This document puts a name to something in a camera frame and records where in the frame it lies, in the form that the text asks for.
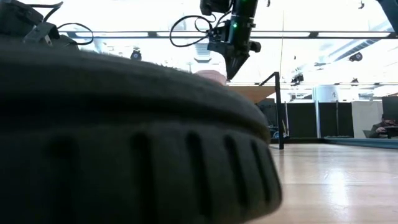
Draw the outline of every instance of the cable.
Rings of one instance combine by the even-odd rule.
[[[282,11],[282,33],[285,31],[285,11]],[[284,36],[281,38],[279,73],[282,73],[282,57],[284,55]]]
[[[46,8],[46,9],[51,9],[51,11],[44,17],[43,22],[47,22],[50,16],[54,14],[58,9],[61,8],[63,5],[63,2],[56,3],[53,5],[43,5],[43,4],[30,4],[30,7],[39,7],[39,8]]]
[[[92,31],[90,28],[88,28],[87,26],[85,26],[85,25],[83,25],[83,24],[80,24],[80,23],[77,23],[77,22],[69,22],[69,23],[66,23],[66,24],[62,24],[62,25],[58,26],[57,29],[59,30],[59,29],[61,29],[62,27],[68,26],[68,25],[78,25],[78,26],[80,26],[80,27],[85,28],[85,29],[88,30],[89,32],[91,32],[91,40],[90,40],[90,41],[85,42],[85,43],[73,43],[73,44],[76,44],[76,45],[89,45],[89,44],[91,44],[91,43],[94,41],[94,33],[93,33],[93,31]]]
[[[173,41],[173,37],[172,37],[172,34],[173,34],[173,31],[174,31],[175,27],[176,27],[180,22],[184,21],[185,19],[189,19],[189,18],[203,19],[204,21],[206,21],[206,22],[209,24],[209,30],[212,30],[212,29],[213,29],[213,25],[211,24],[211,22],[210,22],[208,19],[204,18],[203,16],[184,16],[184,17],[182,17],[181,19],[177,20],[177,21],[173,24],[172,28],[170,29],[169,39],[170,39],[170,42],[172,43],[172,45],[173,45],[174,47],[189,47],[189,46],[191,46],[191,45],[194,45],[194,44],[199,43],[200,41],[204,40],[205,38],[207,38],[207,37],[209,36],[209,34],[206,34],[206,36],[200,37],[199,40],[196,40],[196,41],[194,41],[194,42],[192,42],[192,43],[190,43],[190,44],[183,44],[183,45],[177,45],[177,44],[175,44],[174,41]]]
[[[365,7],[365,3],[361,0],[361,6],[358,9],[363,9]]]
[[[52,4],[52,5],[43,5],[43,4],[28,4],[30,7],[39,7],[39,8],[46,8],[46,9],[53,9],[56,7],[61,7],[63,2]]]
[[[197,44],[197,43],[201,42],[202,40],[206,39],[206,38],[209,36],[209,34],[211,33],[211,31],[212,31],[214,28],[218,27],[218,26],[222,23],[221,20],[224,19],[229,13],[232,12],[231,8],[232,8],[232,6],[233,6],[233,3],[234,3],[234,0],[232,0],[232,1],[231,1],[231,4],[229,5],[229,11],[226,12],[226,13],[224,13],[224,14],[218,19],[218,21],[217,21],[217,23],[216,23],[216,25],[215,25],[214,27],[212,26],[211,23],[212,23],[212,22],[215,22],[215,21],[210,21],[210,20],[204,18],[203,16],[198,16],[198,15],[183,16],[182,18],[180,18],[179,20],[177,20],[177,21],[173,24],[172,28],[170,29],[169,40],[170,40],[171,44],[172,44],[174,47],[189,47],[189,46],[191,46],[191,45]],[[201,33],[204,33],[204,34],[206,34],[206,35],[205,35],[204,37],[200,37],[198,40],[196,40],[196,41],[194,41],[194,42],[192,42],[192,43],[183,44],[183,45],[177,45],[177,44],[175,44],[174,41],[173,41],[173,37],[172,37],[173,31],[174,31],[175,27],[176,27],[180,22],[184,21],[185,19],[189,19],[189,18],[196,18],[196,20],[195,20],[195,28],[196,28],[196,30],[199,31],[199,32],[201,32]],[[203,19],[204,21],[207,22],[207,24],[209,25],[209,29],[208,29],[209,31],[208,31],[208,32],[202,31],[202,30],[200,30],[200,29],[198,28],[198,26],[197,26],[197,20],[198,20],[198,19]]]
[[[209,22],[216,22],[216,20],[217,20],[216,16],[215,16],[214,14],[212,14],[212,16],[213,16],[214,20],[213,20],[213,21],[208,20],[208,21],[209,21]],[[198,32],[201,32],[202,34],[206,34],[206,31],[202,31],[202,30],[199,29],[198,24],[197,24],[198,20],[199,20],[199,18],[195,19],[195,29],[196,29]]]

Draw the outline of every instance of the black panel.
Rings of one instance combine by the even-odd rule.
[[[398,121],[398,96],[382,98],[383,114],[395,118]]]
[[[264,99],[258,102],[257,106],[259,107],[261,112],[266,116],[268,120],[268,125],[273,127],[278,127],[275,99]],[[282,103],[281,107],[283,108],[282,116],[284,123],[286,125],[285,104]]]
[[[319,103],[321,137],[354,136],[351,103]]]
[[[321,137],[337,136],[336,103],[319,103]]]
[[[314,103],[288,103],[289,132],[292,138],[316,138],[317,119]]]
[[[338,103],[338,135],[354,137],[353,105]]]

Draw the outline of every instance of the white wall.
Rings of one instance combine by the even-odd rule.
[[[383,114],[381,101],[353,101],[354,138],[366,138],[363,130],[370,130],[381,122]]]

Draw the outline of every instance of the metal stand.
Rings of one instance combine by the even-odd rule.
[[[319,101],[318,101],[318,91],[317,88],[314,87],[312,89],[312,99],[315,104],[315,119],[317,120],[317,138],[321,138],[321,122],[319,117]]]
[[[287,113],[287,103],[285,101],[285,117],[286,117],[286,133],[290,136],[290,129],[289,129],[289,114]]]
[[[338,121],[338,100],[336,100],[336,130],[337,130],[336,136],[340,136],[340,127],[339,127],[338,123],[339,123],[339,121]]]
[[[268,80],[275,77],[275,93],[276,93],[276,111],[278,120],[278,133],[279,133],[279,149],[283,150],[284,146],[284,125],[283,125],[283,114],[282,114],[282,102],[280,99],[280,75],[279,72],[274,72],[266,80],[264,80],[259,86],[263,86]]]

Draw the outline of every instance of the ceiling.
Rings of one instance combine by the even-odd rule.
[[[54,4],[54,0],[22,0],[24,3]],[[200,14],[200,0],[64,0],[64,5],[49,20],[56,25],[80,22],[94,31],[150,31],[169,30],[180,17]],[[382,31],[391,28],[380,5],[375,0],[260,0],[255,23],[256,30],[325,30],[325,31]],[[49,10],[40,10],[46,14]],[[181,29],[194,30],[194,21],[187,21]],[[83,30],[65,27],[65,30]],[[179,39],[186,44],[193,39]],[[304,83],[350,82],[398,82],[394,73],[398,66],[398,40],[258,40],[262,50],[252,53],[250,59],[235,76],[233,83],[256,83],[266,79],[274,71],[280,71],[282,82],[290,83],[297,73],[304,75]],[[167,39],[96,39],[85,47],[99,53],[130,57],[134,47],[139,47],[145,61],[195,72],[215,69],[225,73],[220,55],[205,52],[202,46],[173,47]],[[347,54],[360,49],[363,60],[347,61]],[[195,59],[211,58],[209,63],[197,63]],[[328,63],[317,67],[315,63]]]

